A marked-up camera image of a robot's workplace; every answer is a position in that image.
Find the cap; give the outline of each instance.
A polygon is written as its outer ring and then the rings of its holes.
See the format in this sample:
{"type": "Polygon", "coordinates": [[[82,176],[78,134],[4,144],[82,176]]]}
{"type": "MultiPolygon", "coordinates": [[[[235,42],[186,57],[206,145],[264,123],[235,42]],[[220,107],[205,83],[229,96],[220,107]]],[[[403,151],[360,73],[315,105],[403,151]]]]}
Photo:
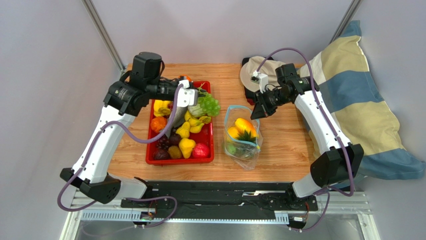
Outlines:
{"type": "MultiPolygon", "coordinates": [[[[252,74],[256,71],[259,65],[265,58],[262,56],[251,57],[246,64],[244,64],[239,72],[239,78],[245,88],[252,92],[259,90],[259,83],[251,80],[252,74]]],[[[277,75],[275,69],[281,67],[285,63],[282,61],[267,60],[260,69],[260,73],[268,75],[268,83],[278,86],[277,75]]]]}

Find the blue and yellow striped fabric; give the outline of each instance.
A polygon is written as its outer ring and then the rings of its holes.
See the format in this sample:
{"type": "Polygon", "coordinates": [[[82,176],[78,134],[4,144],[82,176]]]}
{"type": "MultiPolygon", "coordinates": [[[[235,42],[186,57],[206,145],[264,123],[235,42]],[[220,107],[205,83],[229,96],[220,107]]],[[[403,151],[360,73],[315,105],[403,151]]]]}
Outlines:
{"type": "MultiPolygon", "coordinates": [[[[360,22],[352,21],[339,38],[310,61],[324,103],[343,133],[364,149],[359,174],[386,180],[419,179],[425,163],[402,145],[400,123],[373,81],[360,40],[360,22]]],[[[299,73],[309,76],[307,66],[299,73]]],[[[317,158],[318,145],[306,127],[317,158]]]]}

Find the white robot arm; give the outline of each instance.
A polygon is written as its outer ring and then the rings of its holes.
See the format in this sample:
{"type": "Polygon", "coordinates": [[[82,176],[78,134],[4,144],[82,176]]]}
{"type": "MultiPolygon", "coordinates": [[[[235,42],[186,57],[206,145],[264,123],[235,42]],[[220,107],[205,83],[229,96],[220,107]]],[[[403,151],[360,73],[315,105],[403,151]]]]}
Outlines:
{"type": "Polygon", "coordinates": [[[316,96],[322,109],[318,107],[312,92],[311,82],[308,78],[300,77],[297,74],[294,64],[285,64],[278,67],[275,72],[279,87],[272,90],[265,89],[268,83],[266,74],[253,73],[251,80],[259,83],[261,89],[255,93],[255,106],[251,119],[269,117],[276,112],[278,106],[292,102],[306,119],[321,154],[310,166],[310,173],[292,184],[295,197],[302,199],[311,196],[324,187],[348,179],[349,173],[344,153],[330,125],[333,126],[348,153],[351,174],[355,176],[361,164],[364,150],[360,144],[353,145],[343,134],[325,106],[318,85],[314,82],[316,96]],[[324,111],[328,120],[323,116],[322,111],[324,111]]]}
{"type": "MultiPolygon", "coordinates": [[[[198,90],[188,80],[160,80],[161,64],[161,56],[155,53],[141,52],[135,56],[133,70],[109,88],[99,122],[83,154],[60,174],[62,179],[97,202],[106,204],[114,198],[140,199],[144,195],[147,186],[140,179],[113,176],[107,170],[125,129],[150,99],[177,99],[178,107],[197,104],[198,90]],[[129,82],[125,82],[127,77],[130,77],[129,82]]],[[[141,143],[151,143],[160,137],[141,140],[141,143]]]]}

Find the white bracket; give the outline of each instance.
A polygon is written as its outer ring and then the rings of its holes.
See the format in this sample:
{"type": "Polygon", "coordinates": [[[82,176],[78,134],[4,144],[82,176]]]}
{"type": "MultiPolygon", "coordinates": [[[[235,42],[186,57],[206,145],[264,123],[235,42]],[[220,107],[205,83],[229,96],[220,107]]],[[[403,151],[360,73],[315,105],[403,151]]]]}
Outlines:
{"type": "Polygon", "coordinates": [[[181,80],[179,85],[183,85],[179,92],[177,93],[177,106],[178,107],[187,107],[195,106],[198,103],[198,90],[188,89],[190,87],[189,80],[181,80]]]}
{"type": "Polygon", "coordinates": [[[258,71],[254,71],[251,76],[251,81],[254,83],[259,83],[260,92],[264,93],[266,91],[266,85],[269,83],[268,75],[260,73],[258,71]]]}

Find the wooden tabletop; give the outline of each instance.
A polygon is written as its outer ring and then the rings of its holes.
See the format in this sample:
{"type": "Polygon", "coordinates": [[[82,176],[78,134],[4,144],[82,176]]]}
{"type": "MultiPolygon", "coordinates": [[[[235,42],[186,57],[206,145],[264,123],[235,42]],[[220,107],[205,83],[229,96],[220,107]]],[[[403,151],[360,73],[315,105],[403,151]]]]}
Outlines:
{"type": "MultiPolygon", "coordinates": [[[[244,170],[224,153],[224,118],[228,106],[242,105],[253,109],[244,96],[240,68],[240,64],[166,64],[162,74],[171,79],[188,75],[193,81],[210,82],[211,94],[222,107],[220,115],[213,118],[214,160],[211,163],[147,164],[147,146],[125,134],[108,172],[128,178],[173,181],[292,182],[305,176],[314,161],[314,145],[304,128],[301,113],[291,103],[280,106],[273,116],[260,120],[263,144],[254,170],[244,170]]],[[[141,139],[148,137],[150,109],[143,108],[129,127],[141,139]]]]}

